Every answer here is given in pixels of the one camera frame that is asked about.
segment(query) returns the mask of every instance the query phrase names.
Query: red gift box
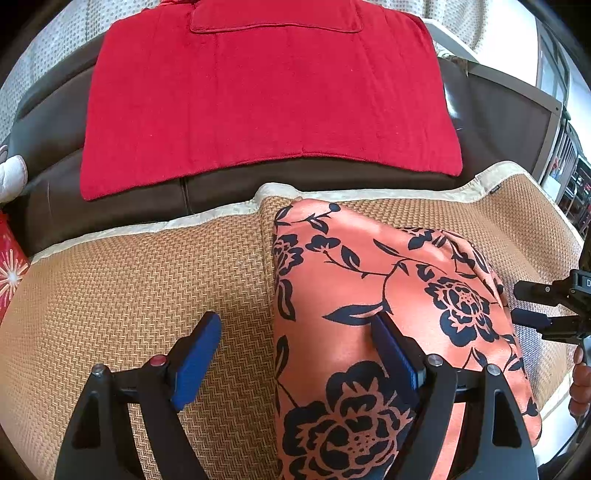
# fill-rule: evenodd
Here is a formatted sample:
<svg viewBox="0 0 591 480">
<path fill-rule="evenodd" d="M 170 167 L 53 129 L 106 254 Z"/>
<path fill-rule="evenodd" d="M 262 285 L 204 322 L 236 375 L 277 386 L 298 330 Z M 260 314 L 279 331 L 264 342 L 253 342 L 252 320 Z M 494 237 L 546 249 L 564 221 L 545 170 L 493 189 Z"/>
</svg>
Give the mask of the red gift box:
<svg viewBox="0 0 591 480">
<path fill-rule="evenodd" d="M 0 324 L 28 268 L 28 258 L 8 226 L 8 217 L 0 212 Z"/>
</svg>

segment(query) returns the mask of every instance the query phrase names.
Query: beige mat border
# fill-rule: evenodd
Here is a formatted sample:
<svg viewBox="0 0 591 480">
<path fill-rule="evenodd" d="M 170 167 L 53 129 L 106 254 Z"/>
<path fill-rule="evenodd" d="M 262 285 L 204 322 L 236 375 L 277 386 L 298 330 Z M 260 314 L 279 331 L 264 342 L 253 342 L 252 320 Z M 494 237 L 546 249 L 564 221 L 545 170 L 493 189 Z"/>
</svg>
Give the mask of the beige mat border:
<svg viewBox="0 0 591 480">
<path fill-rule="evenodd" d="M 216 218 L 230 215 L 249 215 L 255 213 L 261 206 L 261 202 L 271 196 L 284 198 L 302 197 L 306 199 L 325 200 L 327 202 L 346 202 L 350 200 L 378 200 L 378 199 L 421 199 L 421 200 L 443 200 L 445 202 L 473 203 L 477 202 L 494 188 L 499 186 L 506 179 L 515 175 L 525 175 L 544 195 L 554 210 L 560 215 L 564 223 L 569 227 L 577 242 L 583 246 L 583 239 L 578 231 L 565 217 L 562 210 L 556 205 L 540 187 L 540 185 L 521 166 L 512 161 L 503 161 L 487 168 L 479 173 L 474 180 L 471 180 L 463 187 L 443 192 L 432 190 L 392 190 L 392 189 L 364 189 L 364 190 L 335 190 L 328 192 L 300 192 L 291 185 L 283 183 L 265 183 L 256 192 L 252 200 L 240 203 L 232 203 L 208 210 L 207 212 L 196 213 L 168 222 L 146 223 L 143 225 L 129 225 L 103 230 L 101 232 L 87 233 L 78 238 L 66 240 L 62 243 L 52 245 L 37 253 L 31 260 L 36 263 L 43 258 L 50 257 L 63 252 L 76 245 L 92 242 L 101 238 L 110 238 L 122 235 L 138 235 L 139 233 L 157 233 L 164 230 L 186 228 L 189 226 L 201 225 Z"/>
</svg>

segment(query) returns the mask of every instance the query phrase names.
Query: woven mat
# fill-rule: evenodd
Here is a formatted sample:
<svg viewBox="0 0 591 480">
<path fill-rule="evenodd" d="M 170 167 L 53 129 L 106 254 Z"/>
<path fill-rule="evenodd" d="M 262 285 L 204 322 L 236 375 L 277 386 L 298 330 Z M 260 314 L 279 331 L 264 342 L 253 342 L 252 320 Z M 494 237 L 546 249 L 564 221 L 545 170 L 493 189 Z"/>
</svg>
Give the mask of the woven mat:
<svg viewBox="0 0 591 480">
<path fill-rule="evenodd" d="M 0 326 L 0 423 L 39 480 L 53 478 L 91 366 L 140 366 L 208 309 L 222 316 L 222 343 L 198 400 L 180 415 L 189 440 L 213 480 L 276 478 L 270 246 L 274 213 L 289 202 L 266 197 L 249 215 L 96 239 L 33 263 Z M 509 288 L 517 279 L 562 278 L 580 254 L 572 231 L 525 175 L 472 203 L 341 203 L 393 226 L 456 231 Z M 541 408 L 569 370 L 570 351 L 535 332 L 518 333 Z M 157 479 L 136 408 L 132 422 L 146 476 Z"/>
</svg>

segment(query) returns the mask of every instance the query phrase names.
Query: human hand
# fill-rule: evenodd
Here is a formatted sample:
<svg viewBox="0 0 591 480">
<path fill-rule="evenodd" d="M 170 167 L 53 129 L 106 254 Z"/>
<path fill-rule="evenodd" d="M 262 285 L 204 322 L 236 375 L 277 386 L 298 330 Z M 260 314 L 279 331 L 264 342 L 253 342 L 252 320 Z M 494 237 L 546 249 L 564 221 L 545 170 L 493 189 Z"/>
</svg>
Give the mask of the human hand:
<svg viewBox="0 0 591 480">
<path fill-rule="evenodd" d="M 573 384 L 570 386 L 569 412 L 573 417 L 585 415 L 591 403 L 591 367 L 583 363 L 583 349 L 574 351 Z"/>
</svg>

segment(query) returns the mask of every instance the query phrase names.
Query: blue gripper pad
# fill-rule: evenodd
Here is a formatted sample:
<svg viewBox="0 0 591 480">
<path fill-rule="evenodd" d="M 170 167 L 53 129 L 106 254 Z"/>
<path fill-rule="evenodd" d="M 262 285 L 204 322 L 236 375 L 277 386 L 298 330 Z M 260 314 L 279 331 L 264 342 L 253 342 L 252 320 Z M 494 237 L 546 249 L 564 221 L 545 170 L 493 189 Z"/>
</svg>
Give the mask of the blue gripper pad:
<svg viewBox="0 0 591 480">
<path fill-rule="evenodd" d="M 406 337 L 394 325 L 389 316 L 378 314 L 372 317 L 371 333 L 374 346 L 378 351 L 386 372 L 396 382 L 396 392 L 403 402 L 415 409 L 419 402 L 418 388 L 422 386 L 426 375 L 422 351 L 409 351 L 409 346 L 401 345 Z"/>
<path fill-rule="evenodd" d="M 535 328 L 536 330 L 548 328 L 552 325 L 552 321 L 547 315 L 524 309 L 511 310 L 511 321 L 516 325 Z"/>
<path fill-rule="evenodd" d="M 177 370 L 176 388 L 170 399 L 177 411 L 181 411 L 197 397 L 201 382 L 222 338 L 222 321 L 217 313 L 208 312 L 199 323 L 201 322 L 206 322 L 206 325 L 200 329 L 199 336 Z"/>
</svg>

